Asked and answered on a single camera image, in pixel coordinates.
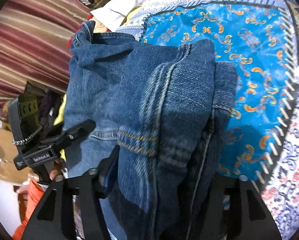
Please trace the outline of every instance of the blue patterned fabric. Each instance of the blue patterned fabric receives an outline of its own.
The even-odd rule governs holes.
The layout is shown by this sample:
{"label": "blue patterned fabric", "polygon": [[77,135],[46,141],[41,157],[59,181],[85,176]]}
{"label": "blue patterned fabric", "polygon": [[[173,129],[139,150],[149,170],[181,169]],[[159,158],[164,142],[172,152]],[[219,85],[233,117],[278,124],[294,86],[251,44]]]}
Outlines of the blue patterned fabric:
{"label": "blue patterned fabric", "polygon": [[142,41],[179,46],[211,39],[216,61],[237,65],[238,85],[219,172],[257,180],[279,125],[285,81],[284,21],[280,11],[242,4],[203,4],[150,16]]}

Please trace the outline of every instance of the denim fabric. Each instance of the denim fabric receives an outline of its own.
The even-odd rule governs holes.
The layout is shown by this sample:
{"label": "denim fabric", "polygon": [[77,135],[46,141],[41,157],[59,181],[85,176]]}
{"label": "denim fabric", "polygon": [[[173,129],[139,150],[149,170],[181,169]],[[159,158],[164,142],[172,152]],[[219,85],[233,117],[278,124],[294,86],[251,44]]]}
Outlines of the denim fabric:
{"label": "denim fabric", "polygon": [[218,164],[235,66],[215,64],[210,40],[163,47],[93,29],[84,22],[72,41],[64,129],[85,119],[96,128],[66,149],[69,176],[119,144],[117,181],[101,202],[109,230],[158,239],[181,224],[188,234]]}

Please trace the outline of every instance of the tan surface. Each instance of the tan surface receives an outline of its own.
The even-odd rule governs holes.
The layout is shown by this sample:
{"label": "tan surface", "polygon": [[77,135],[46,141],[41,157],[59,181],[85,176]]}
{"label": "tan surface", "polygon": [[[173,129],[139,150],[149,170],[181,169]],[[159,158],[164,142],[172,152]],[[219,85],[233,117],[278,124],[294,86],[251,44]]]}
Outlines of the tan surface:
{"label": "tan surface", "polygon": [[27,173],[30,168],[18,171],[13,163],[17,154],[17,148],[12,144],[13,135],[11,132],[0,129],[0,155],[7,163],[0,163],[0,179],[12,183],[23,183],[27,180]]}

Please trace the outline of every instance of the orange stitching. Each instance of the orange stitching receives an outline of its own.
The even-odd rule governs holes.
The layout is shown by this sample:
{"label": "orange stitching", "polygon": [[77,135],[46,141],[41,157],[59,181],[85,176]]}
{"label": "orange stitching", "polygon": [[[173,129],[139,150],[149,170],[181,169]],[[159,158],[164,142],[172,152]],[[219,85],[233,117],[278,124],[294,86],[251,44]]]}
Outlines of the orange stitching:
{"label": "orange stitching", "polygon": [[125,144],[125,143],[123,143],[123,142],[120,142],[120,145],[122,145],[122,146],[125,146],[127,149],[129,149],[129,150],[132,150],[132,151],[135,151],[135,152],[137,152],[137,153],[146,153],[146,154],[153,154],[153,153],[155,153],[155,151],[154,150],[145,150],[144,148],[141,148],[141,147],[137,147],[137,146],[131,146],[131,145],[129,145],[129,144]]}
{"label": "orange stitching", "polygon": [[132,135],[131,133],[126,133],[126,132],[119,132],[129,138],[132,139],[137,139],[137,140],[142,140],[142,141],[152,141],[155,142],[158,140],[158,137],[144,137],[144,136],[137,136],[137,135]]}

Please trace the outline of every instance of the white cloth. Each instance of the white cloth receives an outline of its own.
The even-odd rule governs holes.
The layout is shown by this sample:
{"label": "white cloth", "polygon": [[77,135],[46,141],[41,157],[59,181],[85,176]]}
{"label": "white cloth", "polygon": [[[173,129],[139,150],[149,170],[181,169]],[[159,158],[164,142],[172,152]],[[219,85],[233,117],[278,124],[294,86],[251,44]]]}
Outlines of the white cloth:
{"label": "white cloth", "polygon": [[122,24],[125,17],[140,7],[144,0],[111,0],[104,7],[91,11],[91,14],[114,32]]}

